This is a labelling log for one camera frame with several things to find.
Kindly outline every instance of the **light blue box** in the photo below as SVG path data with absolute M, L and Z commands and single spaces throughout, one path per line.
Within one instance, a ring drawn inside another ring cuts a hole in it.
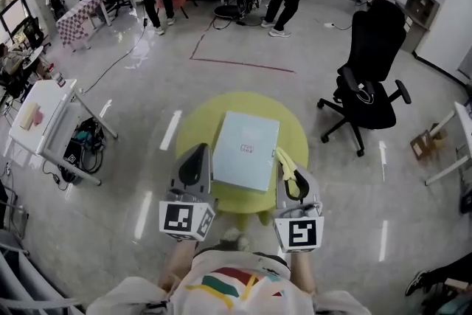
M 213 153 L 213 179 L 265 193 L 271 182 L 279 121 L 227 111 Z

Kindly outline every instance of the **yellow-green table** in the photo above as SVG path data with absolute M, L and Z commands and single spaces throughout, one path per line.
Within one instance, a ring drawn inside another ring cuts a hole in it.
M 302 126 L 296 117 L 281 103 L 254 92 L 231 92 L 206 101 L 184 119 L 178 131 L 176 156 L 189 148 L 207 143 L 212 151 L 220 134 L 226 111 L 236 111 L 265 117 L 280 122 L 277 146 L 303 167 L 308 164 L 308 144 Z M 266 194 L 235 189 L 226 184 L 212 183 L 212 194 L 218 198 L 218 211 L 237 216 L 237 227 L 243 231 L 248 215 L 258 214 L 262 224 L 271 220 L 270 210 L 275 208 L 275 165 L 269 190 Z

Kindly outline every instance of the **red and white tablecloth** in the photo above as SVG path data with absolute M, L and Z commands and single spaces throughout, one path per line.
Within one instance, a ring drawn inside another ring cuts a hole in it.
M 89 34 L 82 28 L 90 13 L 94 13 L 102 0 L 81 0 L 64 16 L 56 21 L 59 37 L 65 46 L 73 41 L 87 38 Z

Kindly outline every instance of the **white marker cube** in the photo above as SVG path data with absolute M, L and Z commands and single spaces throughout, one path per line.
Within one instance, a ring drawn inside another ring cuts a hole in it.
M 325 217 L 275 218 L 274 227 L 283 252 L 308 252 L 322 245 Z
M 205 240 L 214 217 L 206 203 L 159 202 L 159 231 L 177 240 Z

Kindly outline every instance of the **chair seat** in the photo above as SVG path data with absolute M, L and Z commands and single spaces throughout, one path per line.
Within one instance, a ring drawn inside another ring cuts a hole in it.
M 373 86 L 375 94 L 372 104 L 362 102 L 358 94 L 349 89 L 339 91 L 344 115 L 361 128 L 372 130 L 391 128 L 397 123 L 397 119 L 389 97 L 380 83 L 373 83 Z M 364 99 L 367 98 L 363 92 L 359 95 Z

